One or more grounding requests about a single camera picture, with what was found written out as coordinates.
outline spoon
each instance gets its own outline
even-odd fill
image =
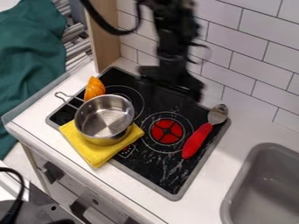
[[[208,114],[208,122],[201,125],[191,137],[187,139],[182,150],[182,158],[187,159],[194,156],[203,142],[212,132],[212,126],[223,123],[228,116],[228,108],[224,104],[215,106]]]

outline sink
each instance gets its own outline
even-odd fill
[[[224,224],[298,224],[299,154],[274,143],[254,147],[220,216]]]

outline green cloth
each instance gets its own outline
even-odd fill
[[[0,116],[65,72],[65,27],[51,0],[21,0],[0,12]],[[0,159],[15,142],[0,122]]]

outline red burner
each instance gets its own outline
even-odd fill
[[[184,134],[182,125],[171,119],[162,119],[155,122],[150,133],[160,144],[175,144],[181,140]]]

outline pot handle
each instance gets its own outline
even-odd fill
[[[59,98],[59,99],[60,99],[61,101],[63,101],[65,104],[67,104],[68,106],[70,106],[71,108],[74,108],[74,109],[76,109],[76,110],[79,109],[79,108],[77,108],[77,107],[75,107],[74,105],[68,103],[68,101],[66,101],[65,98],[62,97],[62,96],[60,96],[60,95],[63,95],[64,97],[68,97],[68,98],[73,98],[73,99],[76,99],[76,100],[81,101],[81,102],[85,102],[85,101],[82,100],[81,98],[78,98],[77,96],[74,96],[74,95],[65,94],[65,93],[63,93],[63,92],[57,92],[57,93],[55,93],[55,96],[56,96],[57,98]]]

